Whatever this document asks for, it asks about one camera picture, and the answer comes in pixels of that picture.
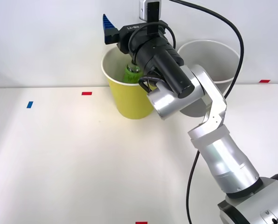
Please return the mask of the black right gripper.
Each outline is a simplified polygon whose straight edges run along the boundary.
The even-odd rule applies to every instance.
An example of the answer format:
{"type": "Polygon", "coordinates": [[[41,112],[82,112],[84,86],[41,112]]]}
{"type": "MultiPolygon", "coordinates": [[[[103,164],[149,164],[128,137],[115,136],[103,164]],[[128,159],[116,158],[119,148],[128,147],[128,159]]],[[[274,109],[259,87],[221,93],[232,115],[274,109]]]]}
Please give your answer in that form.
{"type": "Polygon", "coordinates": [[[169,41],[165,37],[169,26],[164,21],[127,25],[118,30],[103,14],[103,30],[104,43],[117,43],[124,54],[155,55],[169,50],[169,41]]]}

